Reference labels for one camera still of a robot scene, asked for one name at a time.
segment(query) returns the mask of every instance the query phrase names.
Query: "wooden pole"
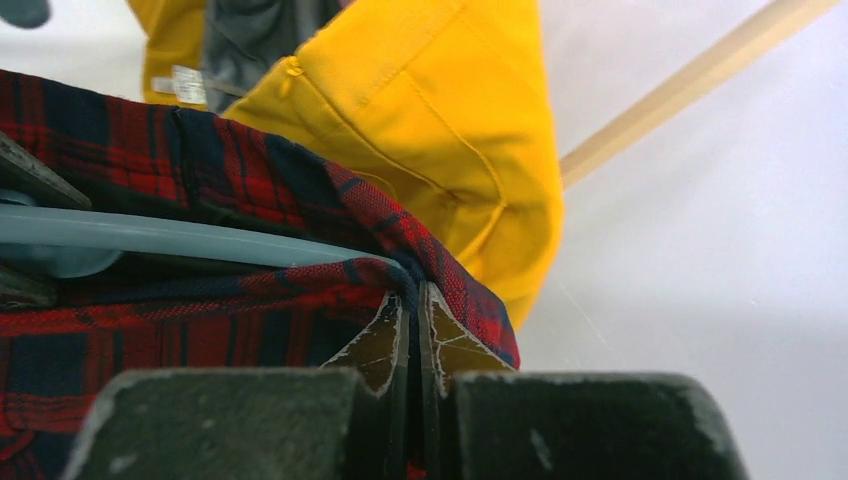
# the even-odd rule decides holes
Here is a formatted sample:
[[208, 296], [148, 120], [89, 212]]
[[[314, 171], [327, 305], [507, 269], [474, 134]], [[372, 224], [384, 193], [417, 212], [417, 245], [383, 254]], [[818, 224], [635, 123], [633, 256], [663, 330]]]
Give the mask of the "wooden pole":
[[564, 188], [577, 183], [840, 0], [774, 0], [559, 161]]

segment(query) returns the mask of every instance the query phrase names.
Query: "clothing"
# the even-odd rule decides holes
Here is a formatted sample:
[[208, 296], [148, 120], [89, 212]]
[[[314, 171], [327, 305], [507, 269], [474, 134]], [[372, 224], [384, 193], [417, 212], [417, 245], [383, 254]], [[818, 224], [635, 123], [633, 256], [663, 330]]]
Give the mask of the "clothing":
[[[145, 99], [178, 103], [152, 77], [208, 64], [209, 7], [128, 1], [149, 36]], [[356, 172], [524, 321], [564, 212], [536, 2], [358, 0], [222, 115]]]
[[56, 307], [0, 311], [0, 478], [55, 478], [94, 396], [122, 370], [320, 365], [387, 291], [402, 295], [417, 322], [425, 280], [469, 331], [518, 365], [503, 304], [421, 223], [282, 137], [9, 72], [0, 72], [0, 130], [95, 210], [300, 236], [403, 266], [352, 260], [186, 277], [139, 261], [125, 266], [129, 275], [60, 283]]

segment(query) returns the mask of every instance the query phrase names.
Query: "white surface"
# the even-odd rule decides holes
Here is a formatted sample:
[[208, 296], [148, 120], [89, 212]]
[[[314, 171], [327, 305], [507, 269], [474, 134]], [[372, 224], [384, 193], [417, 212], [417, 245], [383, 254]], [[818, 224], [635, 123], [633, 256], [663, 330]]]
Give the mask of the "white surface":
[[[140, 98], [119, 0], [0, 26], [0, 68]], [[544, 0], [562, 152], [765, 0]], [[848, 5], [568, 192], [526, 370], [694, 376], [755, 479], [848, 478]]]

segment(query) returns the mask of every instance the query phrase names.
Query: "white label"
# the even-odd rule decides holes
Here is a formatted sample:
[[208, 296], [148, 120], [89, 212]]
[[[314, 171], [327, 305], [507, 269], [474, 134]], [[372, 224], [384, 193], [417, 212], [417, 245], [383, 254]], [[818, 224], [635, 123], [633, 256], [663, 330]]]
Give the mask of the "white label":
[[177, 100], [181, 103], [205, 105], [206, 91], [203, 90], [203, 76], [200, 71], [179, 65], [174, 65], [171, 70]]
[[156, 93], [168, 93], [173, 95], [174, 79], [170, 77], [153, 77], [150, 79], [150, 87]]

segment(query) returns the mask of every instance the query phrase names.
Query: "gray fabric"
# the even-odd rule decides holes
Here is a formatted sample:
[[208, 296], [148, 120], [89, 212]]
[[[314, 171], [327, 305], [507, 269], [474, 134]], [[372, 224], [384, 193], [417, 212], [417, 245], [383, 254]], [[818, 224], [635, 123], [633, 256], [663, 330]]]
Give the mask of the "gray fabric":
[[221, 113], [339, 12], [337, 0], [208, 0], [201, 69]]

